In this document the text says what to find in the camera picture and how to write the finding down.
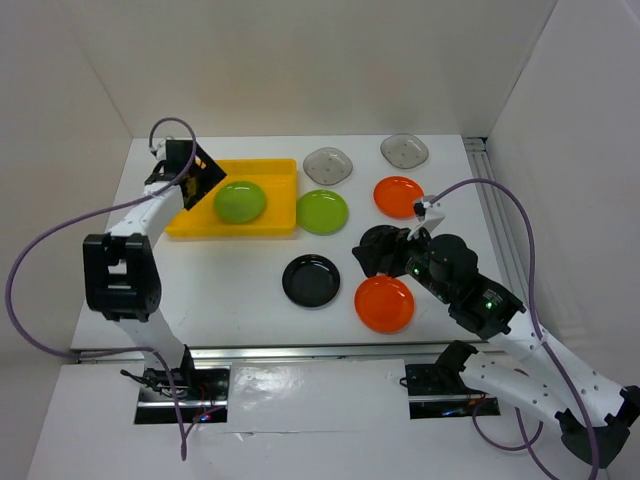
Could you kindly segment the green plate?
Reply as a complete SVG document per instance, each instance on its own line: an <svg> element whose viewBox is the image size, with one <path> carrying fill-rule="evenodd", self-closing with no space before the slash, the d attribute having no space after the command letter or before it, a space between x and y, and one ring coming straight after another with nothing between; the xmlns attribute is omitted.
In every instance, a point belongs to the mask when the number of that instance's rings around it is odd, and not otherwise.
<svg viewBox="0 0 640 480"><path fill-rule="evenodd" d="M266 204L266 194L259 185L249 181L235 181L216 193L213 206L223 222L244 224L258 218Z"/></svg>
<svg viewBox="0 0 640 480"><path fill-rule="evenodd" d="M349 210L339 194L318 189L297 200L296 214L297 224L302 229L315 235L330 235L346 224Z"/></svg>

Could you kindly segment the orange plate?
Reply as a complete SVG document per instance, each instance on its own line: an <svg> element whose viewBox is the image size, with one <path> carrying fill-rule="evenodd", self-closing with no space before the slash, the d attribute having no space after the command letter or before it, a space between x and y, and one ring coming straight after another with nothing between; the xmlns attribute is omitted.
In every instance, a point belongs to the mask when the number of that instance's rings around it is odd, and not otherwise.
<svg viewBox="0 0 640 480"><path fill-rule="evenodd" d="M409 219L414 215L413 202L424 195L422 187L410 178L389 176L380 180L373 190L377 208L394 219Z"/></svg>
<svg viewBox="0 0 640 480"><path fill-rule="evenodd" d="M415 312L415 300L400 280L384 275L364 280L354 294L354 308L360 321L381 334L405 329Z"/></svg>

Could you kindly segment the black plate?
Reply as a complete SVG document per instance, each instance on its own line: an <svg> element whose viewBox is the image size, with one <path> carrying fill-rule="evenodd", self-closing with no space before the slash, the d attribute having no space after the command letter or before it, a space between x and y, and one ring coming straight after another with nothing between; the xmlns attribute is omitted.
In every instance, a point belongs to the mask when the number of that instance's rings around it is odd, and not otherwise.
<svg viewBox="0 0 640 480"><path fill-rule="evenodd" d="M389 242L394 243L398 238L406 238L408 229L398 228L392 225L377 225L369 228L361 237L360 246L383 246Z"/></svg>
<svg viewBox="0 0 640 480"><path fill-rule="evenodd" d="M336 265L317 254L305 254L293 259L282 274L282 288L295 305L317 309L331 303L341 286Z"/></svg>

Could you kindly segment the clear grey plate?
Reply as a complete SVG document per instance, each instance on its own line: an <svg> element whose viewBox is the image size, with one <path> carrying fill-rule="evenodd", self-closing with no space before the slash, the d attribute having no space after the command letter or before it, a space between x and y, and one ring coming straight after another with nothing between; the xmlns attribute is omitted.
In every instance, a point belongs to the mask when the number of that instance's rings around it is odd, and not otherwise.
<svg viewBox="0 0 640 480"><path fill-rule="evenodd" d="M424 164L430 156L428 147L411 134L387 137L380 145L380 152L388 163L402 170L416 168Z"/></svg>
<svg viewBox="0 0 640 480"><path fill-rule="evenodd" d="M352 174L353 163L341 150L323 147L306 156L303 161L303 170L316 184L334 186Z"/></svg>

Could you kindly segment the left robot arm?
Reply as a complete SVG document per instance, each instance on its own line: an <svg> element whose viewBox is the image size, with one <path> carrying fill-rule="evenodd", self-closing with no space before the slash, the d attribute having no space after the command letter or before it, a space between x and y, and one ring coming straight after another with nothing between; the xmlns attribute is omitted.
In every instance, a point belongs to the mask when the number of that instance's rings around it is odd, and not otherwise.
<svg viewBox="0 0 640 480"><path fill-rule="evenodd" d="M86 303L115 323L142 349L146 369L135 378L176 399L197 388L189 348L171 331L161 310L162 285L153 247L181 212L194 208L226 173L193 140L168 139L145 180L149 199L131 208L108 232L82 245Z"/></svg>

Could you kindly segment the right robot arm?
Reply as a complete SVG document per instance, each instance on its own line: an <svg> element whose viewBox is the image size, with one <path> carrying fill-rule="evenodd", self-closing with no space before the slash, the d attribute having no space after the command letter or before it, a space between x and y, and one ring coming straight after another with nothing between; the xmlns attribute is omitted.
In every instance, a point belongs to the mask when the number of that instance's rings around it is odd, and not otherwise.
<svg viewBox="0 0 640 480"><path fill-rule="evenodd" d="M543 327L506 287L480 274L477 254L458 236L382 225L352 253L367 277L409 275L448 308L464 330L524 368L503 368L462 341L439 357L436 379L448 392L482 390L555 429L575 457L600 469L621 452L639 417L639 389L592 369Z"/></svg>

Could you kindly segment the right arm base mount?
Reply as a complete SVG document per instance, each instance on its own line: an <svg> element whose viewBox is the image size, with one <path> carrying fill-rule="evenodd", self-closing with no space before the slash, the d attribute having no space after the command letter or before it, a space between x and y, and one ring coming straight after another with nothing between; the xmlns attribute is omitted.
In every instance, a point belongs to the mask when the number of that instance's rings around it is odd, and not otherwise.
<svg viewBox="0 0 640 480"><path fill-rule="evenodd" d="M412 420L499 416L497 399L485 392L469 389L443 367L436 364L406 364L399 380L408 394Z"/></svg>

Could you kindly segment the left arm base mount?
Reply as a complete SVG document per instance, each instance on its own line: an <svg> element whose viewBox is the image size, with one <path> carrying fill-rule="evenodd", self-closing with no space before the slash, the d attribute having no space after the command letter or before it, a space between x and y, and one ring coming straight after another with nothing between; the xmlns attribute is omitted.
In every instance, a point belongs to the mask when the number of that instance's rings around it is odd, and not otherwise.
<svg viewBox="0 0 640 480"><path fill-rule="evenodd" d="M177 416L168 380L148 369L142 375L125 369L120 374L140 385L134 423L137 425L176 424ZM230 368L196 369L193 385L176 380L177 398L186 424L225 423L228 414Z"/></svg>

